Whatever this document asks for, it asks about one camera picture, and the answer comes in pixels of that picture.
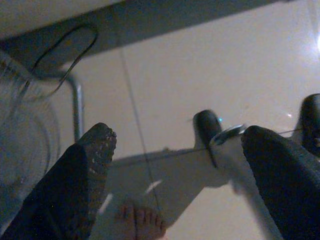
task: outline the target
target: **floor tile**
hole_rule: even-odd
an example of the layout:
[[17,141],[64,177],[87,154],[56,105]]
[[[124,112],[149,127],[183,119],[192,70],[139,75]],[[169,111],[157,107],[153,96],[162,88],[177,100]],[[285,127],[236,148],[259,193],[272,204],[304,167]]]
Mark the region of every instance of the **floor tile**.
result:
[[306,0],[279,1],[123,48],[147,152],[191,148],[192,118],[213,109],[224,128],[295,128],[319,91]]
[[[103,122],[117,133],[114,159],[143,153],[119,50],[84,58],[72,71],[84,92],[84,128]],[[68,86],[52,102],[60,123],[61,152],[73,143],[72,98]]]
[[105,187],[106,200],[98,211],[92,229],[91,240],[114,240],[117,225],[115,215],[125,201],[136,206],[157,209],[155,196],[150,188],[147,164],[144,156],[122,158],[115,161],[108,171]]
[[169,240],[281,239],[264,215],[265,206],[256,210],[255,204],[260,208],[262,203],[258,190],[246,192],[235,178],[214,169],[205,150],[154,160],[150,166]]

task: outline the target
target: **human foot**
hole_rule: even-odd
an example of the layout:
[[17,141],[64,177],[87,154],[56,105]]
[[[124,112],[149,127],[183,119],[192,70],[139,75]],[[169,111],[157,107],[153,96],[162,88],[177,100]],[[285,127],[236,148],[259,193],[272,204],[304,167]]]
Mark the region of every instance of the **human foot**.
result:
[[165,221],[149,208],[135,210],[136,240],[156,240],[166,233]]
[[115,217],[114,240],[136,240],[134,205],[129,202]]

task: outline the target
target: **white tiled floor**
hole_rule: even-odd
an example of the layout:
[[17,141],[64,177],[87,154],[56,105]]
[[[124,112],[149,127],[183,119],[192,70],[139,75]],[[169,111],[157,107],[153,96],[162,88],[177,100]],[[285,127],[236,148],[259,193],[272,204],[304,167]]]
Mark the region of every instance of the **white tiled floor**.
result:
[[[127,198],[159,207],[170,240],[277,238],[265,235],[271,230],[255,206],[211,167],[205,151],[164,157],[163,149],[191,150],[192,119],[204,109],[213,109],[225,128],[247,123],[293,130],[302,99],[320,91],[318,16],[310,6],[319,3],[279,1],[79,63],[74,74],[83,83],[86,130],[105,122],[118,135],[108,179],[114,197],[92,239],[108,236],[107,219]],[[65,149],[72,119],[71,107],[61,108],[68,101],[62,96],[63,90],[53,101]]]

